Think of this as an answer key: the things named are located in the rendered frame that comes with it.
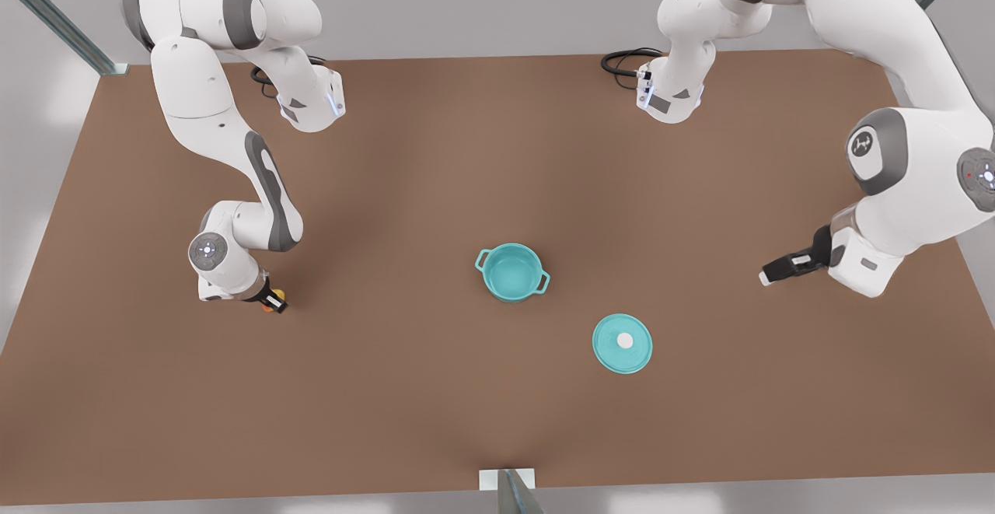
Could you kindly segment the teal pot lid, white knob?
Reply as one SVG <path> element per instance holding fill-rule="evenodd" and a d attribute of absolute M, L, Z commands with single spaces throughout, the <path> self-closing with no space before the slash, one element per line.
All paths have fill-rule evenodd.
<path fill-rule="evenodd" d="M 611 313 L 595 326 L 592 350 L 608 371 L 633 375 L 649 364 L 653 341 L 647 327 L 635 316 Z"/>

